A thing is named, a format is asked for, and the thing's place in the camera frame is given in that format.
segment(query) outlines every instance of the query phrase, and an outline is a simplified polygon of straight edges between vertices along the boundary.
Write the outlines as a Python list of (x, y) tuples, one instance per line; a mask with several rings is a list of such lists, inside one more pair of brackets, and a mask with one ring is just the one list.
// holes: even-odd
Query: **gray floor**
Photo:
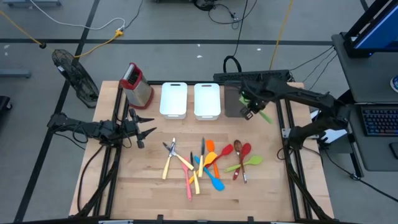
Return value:
[[(60, 8), (44, 8), (62, 22), (85, 24), (94, 0), (62, 1)], [(238, 17), (242, 14), (243, 1), (222, 0), (231, 6)], [(101, 26), (114, 17), (131, 19), (138, 0), (101, 0), (93, 20), (93, 27)], [(242, 31), (244, 40), (276, 40), (288, 0), (267, 0), (245, 20)], [(33, 36), (45, 39), (80, 39), (83, 29), (55, 24), (36, 9), (3, 10)], [(330, 41), (334, 33), (347, 31), (363, 13), (359, 0), (302, 0), (295, 1), (283, 40)], [(216, 19), (227, 20), (223, 9), (213, 11)], [(107, 39), (114, 35), (118, 22), (109, 27), (90, 31), (89, 39)], [(24, 39), (25, 37), (5, 19), (0, 27), (0, 39)], [(235, 39), (238, 30), (229, 25), (212, 23), (206, 12), (201, 12), (188, 0), (163, 0), (154, 4), (144, 0), (141, 13), (125, 31), (124, 40), (155, 39)], [(85, 44), (83, 52), (95, 44)], [(49, 44), (52, 49), (66, 49), (75, 53), (77, 44)], [(293, 68), (318, 55), (327, 46), (281, 45), (273, 69)], [(273, 45), (240, 45), (236, 57), (243, 70), (267, 70)], [(0, 44), (0, 67), (26, 68), (32, 71), (31, 79), (1, 79), (0, 95), (8, 95), (14, 103), (13, 110), (3, 119), (0, 132), (0, 223), (12, 222), (25, 191), (63, 86), (63, 78), (51, 60), (51, 51), (41, 50), (35, 44)], [(136, 62), (148, 80), (212, 80), (214, 73), (222, 72), (222, 61), (232, 54), (234, 45), (228, 44), (111, 44), (96, 50), (80, 62), (98, 86), (103, 80), (118, 80), (129, 62)], [(318, 59), (293, 72), (301, 82), (316, 66)], [(312, 86), (323, 66), (305, 82)], [(228, 71), (235, 71), (228, 64)], [(314, 91), (330, 91), (339, 96), (348, 89), (343, 71), (334, 59), (313, 87)], [(94, 110), (85, 106), (70, 90), (63, 106), (69, 117), (90, 121)], [(54, 136), (30, 201), (25, 221), (63, 218), (68, 215), (83, 151), (69, 141)], [(349, 170), (353, 170), (348, 155), (332, 154), (332, 158)], [(336, 218), (347, 222), (393, 223), (398, 218), (398, 204), (383, 197), (359, 182), (352, 181), (339, 171), (323, 155), (325, 175)], [(364, 180), (398, 197), (397, 173), (366, 172)]]

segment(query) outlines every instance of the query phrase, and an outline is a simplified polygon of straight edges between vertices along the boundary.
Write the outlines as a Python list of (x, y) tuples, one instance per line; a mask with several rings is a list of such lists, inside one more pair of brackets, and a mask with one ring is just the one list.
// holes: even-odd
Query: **black fan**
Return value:
[(66, 50), (54, 50), (52, 60), (58, 71), (76, 90), (76, 96), (89, 108), (95, 108), (98, 88), (83, 66)]

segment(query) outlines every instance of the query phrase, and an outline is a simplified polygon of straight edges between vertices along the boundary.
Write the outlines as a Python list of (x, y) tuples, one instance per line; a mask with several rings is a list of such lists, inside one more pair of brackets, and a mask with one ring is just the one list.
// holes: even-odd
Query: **utensil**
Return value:
[(235, 149), (236, 155), (238, 155), (238, 157), (239, 157), (239, 162), (241, 163), (243, 182), (246, 184), (248, 182), (248, 180), (246, 178), (246, 173), (244, 171), (244, 166), (243, 166), (241, 141), (239, 141), (239, 140), (234, 141), (234, 149)]
[[(167, 150), (169, 150), (169, 151), (172, 150), (171, 147), (168, 146), (166, 143), (163, 142), (163, 145), (164, 145), (164, 147), (165, 147)], [(186, 161), (184, 158), (182, 158), (180, 155), (178, 155), (178, 154), (175, 152), (175, 150), (172, 152), (172, 154), (173, 154), (173, 156), (177, 156), (177, 158), (179, 158), (179, 159), (181, 160), (181, 162), (183, 162), (183, 163), (188, 167), (188, 169), (193, 170), (193, 166), (192, 166), (188, 161)]]
[(229, 153), (231, 153), (233, 150), (234, 150), (234, 147), (233, 147), (231, 144), (227, 145), (227, 146), (221, 151), (221, 154), (218, 155), (218, 156), (216, 157), (216, 159), (213, 160), (213, 162), (211, 162), (210, 164), (207, 164), (205, 167), (206, 167), (206, 168), (209, 168), (209, 166), (213, 165), (221, 156), (226, 156), (226, 155), (228, 155)]
[(193, 166), (193, 180), (195, 181), (195, 193), (200, 194), (199, 181), (198, 181), (197, 173), (195, 171), (195, 165), (193, 164), (192, 152), (191, 152), (191, 164)]
[[(206, 166), (207, 164), (210, 164), (211, 162), (213, 162), (213, 160), (217, 157), (217, 154), (215, 152), (209, 152), (209, 154), (207, 154), (206, 158), (205, 158), (205, 163), (204, 165)], [(189, 179), (189, 183), (192, 184), (194, 177), (191, 177), (191, 179)]]
[[(195, 156), (195, 160), (196, 160), (197, 163), (200, 162), (200, 159), (197, 156)], [(224, 184), (222, 183), (222, 181), (220, 179), (217, 179), (217, 178), (213, 177), (213, 175), (209, 172), (209, 170), (206, 167), (204, 167), (203, 170), (210, 177), (211, 183), (213, 184), (213, 186), (214, 186), (214, 188), (216, 190), (219, 190), (219, 191), (224, 190), (225, 186), (224, 186)]]
[(164, 165), (163, 175), (162, 175), (162, 179), (164, 179), (164, 180), (166, 179), (167, 173), (169, 171), (170, 158), (173, 156), (174, 149), (175, 149), (175, 138), (173, 138), (172, 145), (169, 150), (170, 151), (169, 156), (167, 158), (166, 165)]
[(189, 184), (189, 177), (188, 177), (188, 167), (184, 163), (182, 163), (181, 166), (185, 173), (185, 183), (187, 184), (188, 200), (192, 200), (191, 185)]
[[(243, 148), (242, 148), (242, 161), (243, 161), (243, 159), (250, 153), (250, 151), (251, 151), (251, 145), (250, 145), (249, 143), (245, 143), (245, 144), (243, 145)], [(240, 171), (240, 170), (241, 170), (240, 167), (238, 167), (238, 168), (235, 170), (234, 176), (232, 177), (233, 180), (236, 180), (236, 178), (238, 177), (238, 174), (239, 174), (239, 171)]]
[[(262, 157), (261, 156), (252, 156), (250, 158), (250, 160), (248, 160), (247, 162), (244, 162), (243, 165), (258, 165), (262, 162)], [(240, 164), (235, 165), (235, 166), (231, 166), (227, 169), (224, 170), (224, 172), (231, 172), (235, 169), (237, 169), (239, 166), (241, 166)]]
[[(209, 150), (209, 152), (214, 152), (215, 147), (214, 147), (213, 140), (206, 140), (206, 146), (207, 146), (207, 150)], [(220, 173), (218, 172), (217, 164), (214, 162), (213, 166), (214, 166), (214, 175), (216, 176), (216, 178), (219, 178)]]
[(201, 155), (200, 155), (200, 163), (199, 163), (199, 174), (198, 177), (202, 177), (203, 175), (203, 155), (205, 154), (205, 138), (201, 139)]

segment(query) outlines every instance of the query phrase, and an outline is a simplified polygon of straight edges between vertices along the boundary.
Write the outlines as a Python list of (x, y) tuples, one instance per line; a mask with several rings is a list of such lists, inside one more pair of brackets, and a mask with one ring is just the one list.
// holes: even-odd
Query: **green utensil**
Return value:
[[(248, 161), (244, 162), (243, 165), (258, 165), (262, 162), (263, 158), (261, 156), (252, 156)], [(240, 164), (231, 166), (224, 170), (224, 172), (231, 172), (241, 167)]]
[[(247, 105), (248, 105), (248, 102), (245, 102), (243, 96), (241, 96), (241, 97), (239, 98), (239, 101), (240, 101), (244, 106), (247, 106)], [(268, 123), (272, 124), (272, 119), (271, 119), (270, 117), (268, 117), (264, 112), (260, 111), (259, 114), (260, 114), (260, 116), (261, 116), (264, 120), (266, 120)]]

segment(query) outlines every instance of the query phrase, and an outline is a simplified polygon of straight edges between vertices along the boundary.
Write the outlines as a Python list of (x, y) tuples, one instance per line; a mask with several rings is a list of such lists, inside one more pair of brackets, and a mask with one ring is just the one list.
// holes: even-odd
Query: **keyboard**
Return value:
[(398, 106), (360, 107), (361, 119), (367, 136), (398, 136)]
[(291, 82), (293, 77), (290, 75), (288, 70), (270, 70), (270, 71), (259, 71), (259, 72), (233, 72), (233, 73), (217, 73), (213, 75), (213, 79), (216, 82), (223, 81), (262, 81), (266, 77), (276, 77), (285, 82)]

